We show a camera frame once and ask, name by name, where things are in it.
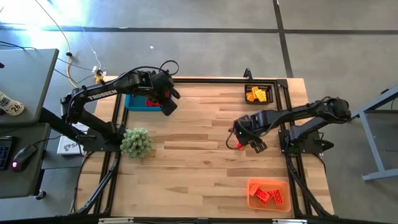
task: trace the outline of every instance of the desk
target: desk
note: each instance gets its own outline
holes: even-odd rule
[[[303,79],[287,80],[292,106],[307,103]],[[288,181],[277,129],[264,137],[268,149],[260,154],[250,147],[234,151],[225,146],[234,119],[259,110],[276,110],[275,104],[245,104],[243,84],[176,83],[175,88],[182,97],[175,100],[178,108],[170,116],[161,112],[129,112],[126,127],[148,129],[154,150],[141,161],[122,156],[111,215],[293,218],[293,210],[268,212],[251,210],[246,205],[249,178]],[[115,99],[112,96],[99,100],[95,115],[110,121]],[[236,140],[232,139],[230,144],[236,144]],[[88,200],[98,185],[103,157],[104,153],[96,152],[87,160],[78,186],[77,207]],[[308,188],[325,210],[333,213],[322,163],[314,155],[304,154],[303,164]],[[297,189],[303,210],[301,191]]]
[[[9,130],[10,127],[0,128],[0,133]],[[50,134],[50,125],[47,123],[33,124],[21,129],[9,131],[2,136],[17,137],[12,150],[11,158],[14,158],[18,150],[41,139],[47,139]],[[0,171],[0,198],[27,197],[37,195],[42,179],[42,158],[46,141],[37,143],[37,151],[30,158],[29,164],[23,172],[14,172],[11,162],[7,170]]]
[[[58,49],[0,50],[0,91],[21,102],[19,116],[0,116],[0,124],[23,125],[38,122],[58,57]]]

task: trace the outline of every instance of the keyboard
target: keyboard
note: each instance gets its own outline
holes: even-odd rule
[[[15,137],[0,137],[0,170],[6,170],[12,156],[12,145],[16,141]]]

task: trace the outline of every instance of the white cable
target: white cable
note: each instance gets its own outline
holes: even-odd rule
[[[99,63],[98,69],[101,69],[101,62],[100,62],[100,60],[98,60],[97,53],[96,53],[95,50],[93,49],[93,46],[91,46],[90,41],[88,41],[88,39],[87,39],[87,37],[86,37],[86,31],[85,31],[85,29],[83,28],[82,25],[80,25],[80,26],[81,26],[81,28],[83,29],[83,35],[85,36],[85,39],[86,39],[87,44],[90,46],[91,51],[92,51],[92,52],[94,53],[94,55],[95,55],[95,59],[96,59],[97,62]]]
[[[70,53],[70,45],[69,45],[69,40],[67,39],[66,35],[63,33],[61,27],[57,24],[57,22],[55,22],[55,20],[50,16],[50,14],[43,8],[43,6],[37,1],[35,0],[35,2],[43,9],[43,11],[49,16],[49,18],[55,23],[55,25],[57,25],[58,29],[60,29],[63,37],[65,38],[65,40],[67,41],[67,45],[68,45],[68,53]],[[70,76],[70,64],[71,64],[71,56],[68,56],[68,63],[67,63],[67,76],[69,78],[70,83],[77,88],[77,85],[75,83],[75,81],[73,81],[73,79]]]
[[[69,41],[68,41],[66,35],[63,33],[61,27],[57,24],[57,22],[55,22],[55,20],[50,16],[50,14],[43,8],[43,6],[42,6],[37,0],[35,0],[35,1],[36,1],[36,3],[43,9],[43,11],[49,16],[49,18],[55,23],[55,25],[57,25],[58,29],[60,29],[60,31],[61,31],[63,37],[64,37],[65,40],[67,41],[67,44],[68,44],[68,52],[70,52]]]

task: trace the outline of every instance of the yellow object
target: yellow object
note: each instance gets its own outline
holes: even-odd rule
[[[104,80],[104,76],[95,74],[94,79],[95,79],[95,84],[100,84],[101,80]]]
[[[246,93],[246,99],[248,99],[248,101],[253,102],[256,98],[254,97],[252,92]]]
[[[257,99],[257,97],[256,97],[256,91],[259,91],[259,87],[258,87],[258,86],[252,87],[252,88],[251,88],[251,91],[252,91],[252,93],[253,93],[253,96]]]
[[[258,90],[255,92],[256,97],[260,102],[265,102],[267,100],[266,92],[264,90]]]

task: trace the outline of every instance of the computer mouse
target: computer mouse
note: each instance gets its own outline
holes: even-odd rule
[[[36,150],[37,149],[34,145],[28,145],[20,149],[12,160],[11,169],[16,172],[23,171],[27,167],[30,158],[34,155]]]

